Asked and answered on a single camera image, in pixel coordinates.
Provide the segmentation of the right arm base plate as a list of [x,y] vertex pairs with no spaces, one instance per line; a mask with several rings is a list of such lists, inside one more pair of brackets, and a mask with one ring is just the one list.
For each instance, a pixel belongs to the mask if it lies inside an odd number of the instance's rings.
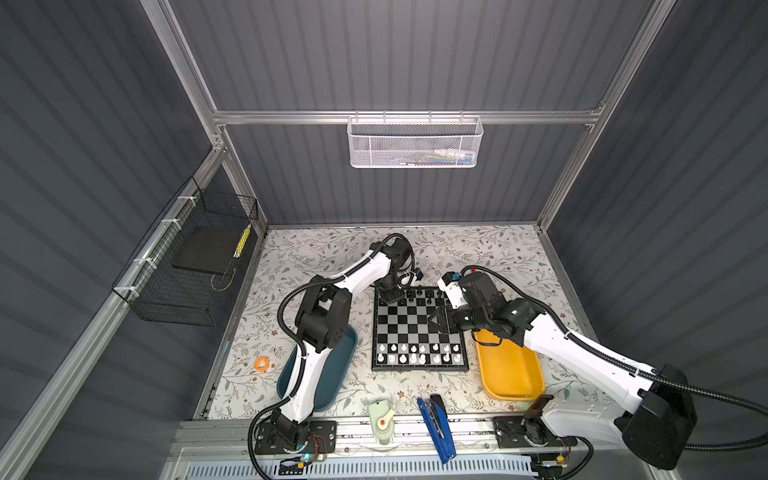
[[492,425],[500,448],[545,448],[564,447],[569,449],[578,444],[572,436],[557,437],[540,420],[528,420],[523,415],[495,416]]

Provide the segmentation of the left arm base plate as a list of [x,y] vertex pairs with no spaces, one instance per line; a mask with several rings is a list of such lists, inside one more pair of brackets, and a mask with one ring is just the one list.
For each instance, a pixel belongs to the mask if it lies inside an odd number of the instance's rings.
[[333,453],[338,423],[332,420],[310,420],[302,424],[282,426],[269,420],[255,431],[253,449],[256,454]]

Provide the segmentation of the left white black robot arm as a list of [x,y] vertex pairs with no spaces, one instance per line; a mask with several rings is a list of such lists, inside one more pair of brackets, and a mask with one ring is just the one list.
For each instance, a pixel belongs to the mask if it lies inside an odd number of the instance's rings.
[[373,286],[397,301],[403,292],[401,277],[414,276],[414,268],[411,243],[391,233],[342,271],[316,275],[288,293],[276,319],[296,345],[291,375],[280,400],[257,413],[252,424],[270,426],[290,450],[303,447],[310,437],[316,389],[328,357],[348,329],[354,298]]

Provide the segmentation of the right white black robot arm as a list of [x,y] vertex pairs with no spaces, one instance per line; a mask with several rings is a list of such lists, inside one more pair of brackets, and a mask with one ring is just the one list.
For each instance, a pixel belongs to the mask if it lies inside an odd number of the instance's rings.
[[697,444],[689,438],[697,424],[694,397],[766,415],[767,408],[733,395],[695,387],[679,369],[656,369],[634,361],[568,328],[546,303],[518,289],[508,300],[496,284],[501,274],[479,265],[448,271],[438,287],[450,306],[437,315],[440,326],[477,333],[486,330],[555,360],[607,394],[607,412],[569,406],[540,395],[520,422],[526,440],[545,446],[555,437],[583,437],[625,446],[661,470],[673,470],[685,451],[723,453],[763,447],[766,435],[746,440]]

